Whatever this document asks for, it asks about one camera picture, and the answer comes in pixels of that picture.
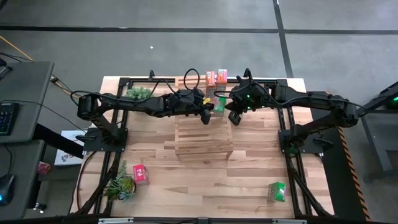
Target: black floor stripe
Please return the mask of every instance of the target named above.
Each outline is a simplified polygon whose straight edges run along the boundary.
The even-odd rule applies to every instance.
[[[286,29],[286,34],[320,34],[320,35],[398,35],[398,30],[318,30]]]
[[[280,47],[282,49],[282,57],[284,59],[286,77],[293,78],[292,64],[290,63],[289,51],[287,50],[284,24],[282,22],[282,15],[280,14],[279,3],[278,0],[272,0],[272,2],[274,3],[276,24],[279,31]]]
[[[179,33],[229,33],[229,34],[277,34],[278,29],[235,29],[235,28],[134,28],[134,27],[44,27],[7,26],[0,30],[52,31],[52,32],[179,32]]]
[[[0,2],[0,9],[7,0]],[[280,19],[278,29],[250,28],[145,28],[145,27],[79,27],[79,26],[14,26],[1,24],[0,30],[50,31],[50,32],[202,32],[202,33],[241,33],[241,34],[319,34],[319,35],[398,35],[398,30],[323,30],[323,29],[283,29],[279,6],[276,3]]]

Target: green succulent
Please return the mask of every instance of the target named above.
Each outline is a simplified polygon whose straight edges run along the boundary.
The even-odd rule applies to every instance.
[[[151,96],[151,90],[144,87],[132,87],[127,91],[126,97],[143,100]]]
[[[126,161],[123,161],[120,173],[114,180],[110,180],[108,186],[105,187],[104,196],[108,197],[108,201],[114,200],[127,201],[134,195],[136,184],[131,176],[126,175]]]

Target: red box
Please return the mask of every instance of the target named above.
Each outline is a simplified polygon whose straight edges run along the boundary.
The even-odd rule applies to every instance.
[[[147,168],[142,165],[135,165],[133,166],[134,169],[134,181],[138,185],[149,184],[149,173]]]

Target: gray floor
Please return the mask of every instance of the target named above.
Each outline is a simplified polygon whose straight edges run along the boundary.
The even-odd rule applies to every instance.
[[[398,1],[279,0],[286,29],[398,29]],[[13,0],[0,22],[38,26],[275,29],[272,0]],[[278,34],[72,33],[0,31],[35,60],[55,62],[54,74],[71,89],[98,91],[105,75],[182,75],[227,68],[242,75],[286,77]],[[398,35],[287,35],[294,77],[308,90],[329,90],[365,103],[397,81]],[[18,55],[0,41],[0,51]],[[51,86],[45,104],[81,127],[69,96]],[[73,129],[43,111],[54,131]],[[361,124],[345,130],[356,171],[377,170]],[[75,180],[49,183],[46,216],[67,213]],[[362,183],[372,220],[398,220],[398,182]],[[28,217],[37,216],[28,213]]]

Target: keyboard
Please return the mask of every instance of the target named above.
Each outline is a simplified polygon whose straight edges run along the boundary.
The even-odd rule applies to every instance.
[[[19,109],[18,103],[0,104],[0,136],[11,135]]]

